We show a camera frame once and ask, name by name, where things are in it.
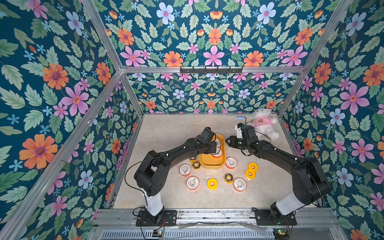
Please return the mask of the yellow plastic storage box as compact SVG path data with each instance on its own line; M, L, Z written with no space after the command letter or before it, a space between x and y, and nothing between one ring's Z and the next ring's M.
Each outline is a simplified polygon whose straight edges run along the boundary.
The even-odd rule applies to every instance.
M217 148L217 151L220 149L222 150L223 154L221 158L213 158L211 154L201 154L199 155L199 161L201 163L201 166L206 169L220 169L226 164L226 144L225 139L221 134L217 134L217 137L214 137L213 140L220 139L221 140L221 147Z

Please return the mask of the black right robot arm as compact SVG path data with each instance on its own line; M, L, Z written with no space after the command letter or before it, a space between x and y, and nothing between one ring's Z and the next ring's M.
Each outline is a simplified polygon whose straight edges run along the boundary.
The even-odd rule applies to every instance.
M293 190L271 205L271 212L276 216L287 216L331 192L325 172L319 161L314 158L294 156L258 138L241 139L231 136L226 139L226 143L231 148L246 150L250 155L267 160L292 176Z

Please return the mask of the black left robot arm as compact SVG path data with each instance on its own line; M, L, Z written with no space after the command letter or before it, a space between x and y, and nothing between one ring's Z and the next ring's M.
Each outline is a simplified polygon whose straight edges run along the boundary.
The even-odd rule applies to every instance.
M140 191L146 198L146 211L157 217L164 211L161 201L161 190L165 186L169 171L180 162L200 154L215 154L217 143L215 136L207 139L196 137L186 140L183 144L165 152L150 151L134 174Z

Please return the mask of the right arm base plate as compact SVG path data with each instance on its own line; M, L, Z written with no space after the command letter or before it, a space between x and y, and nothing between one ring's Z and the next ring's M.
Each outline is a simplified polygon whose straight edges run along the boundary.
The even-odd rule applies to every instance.
M258 226L296 226L296 216L294 213L282 215L275 209L252 208Z

